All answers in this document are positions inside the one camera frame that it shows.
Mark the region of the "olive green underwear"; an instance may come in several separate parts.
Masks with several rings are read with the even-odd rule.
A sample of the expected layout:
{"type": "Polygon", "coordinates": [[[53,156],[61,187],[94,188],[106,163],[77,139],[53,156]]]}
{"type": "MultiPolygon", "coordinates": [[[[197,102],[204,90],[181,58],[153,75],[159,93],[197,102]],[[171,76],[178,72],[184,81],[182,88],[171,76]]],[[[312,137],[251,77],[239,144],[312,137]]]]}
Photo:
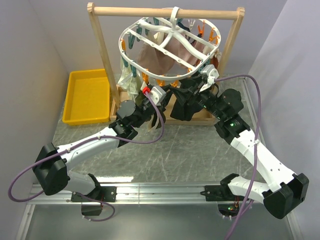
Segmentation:
{"type": "MultiPolygon", "coordinates": [[[[166,122],[164,111],[166,110],[166,106],[168,105],[171,96],[171,93],[166,95],[164,100],[161,102],[161,105],[157,106],[164,123],[166,122]]],[[[147,129],[149,131],[153,129],[159,129],[162,126],[160,118],[158,117],[155,108],[152,106],[147,97],[140,92],[135,100],[135,103],[137,104],[136,109],[138,111],[138,117],[132,126],[135,128],[140,128],[144,123],[147,122],[147,129]]]]}

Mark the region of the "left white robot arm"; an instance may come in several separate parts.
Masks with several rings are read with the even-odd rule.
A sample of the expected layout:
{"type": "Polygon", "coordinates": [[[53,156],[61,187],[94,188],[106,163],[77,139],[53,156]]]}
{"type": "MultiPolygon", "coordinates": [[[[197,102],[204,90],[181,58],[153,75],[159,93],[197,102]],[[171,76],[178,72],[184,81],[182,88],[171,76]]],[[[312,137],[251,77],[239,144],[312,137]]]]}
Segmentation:
{"type": "Polygon", "coordinates": [[[100,200],[103,188],[97,178],[91,173],[81,174],[72,169],[103,151],[137,143],[134,139],[138,134],[136,129],[147,121],[156,128],[163,128],[167,103],[166,97],[151,94],[139,105],[132,100],[123,101],[116,120],[99,132],[58,147],[52,143],[43,146],[32,168],[43,193],[52,196],[66,190],[84,195],[89,201],[100,200]]]}

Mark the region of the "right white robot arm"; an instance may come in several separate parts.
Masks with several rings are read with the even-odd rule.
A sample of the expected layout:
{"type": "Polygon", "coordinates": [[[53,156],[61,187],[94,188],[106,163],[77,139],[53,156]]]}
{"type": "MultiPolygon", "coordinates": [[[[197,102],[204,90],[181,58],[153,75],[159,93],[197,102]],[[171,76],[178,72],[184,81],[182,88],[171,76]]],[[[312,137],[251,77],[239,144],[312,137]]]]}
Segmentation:
{"type": "Polygon", "coordinates": [[[249,199],[262,203],[277,219],[283,219],[301,204],[307,194],[309,179],[303,173],[296,174],[282,164],[258,139],[254,131],[238,114],[243,109],[239,91],[229,88],[220,96],[210,90],[196,87],[176,88],[174,113],[178,117],[190,114],[194,109],[205,109],[218,120],[214,125],[218,135],[228,145],[241,153],[263,177],[264,183],[232,173],[220,181],[219,186],[206,185],[201,195],[208,202],[224,202],[249,199]]]}

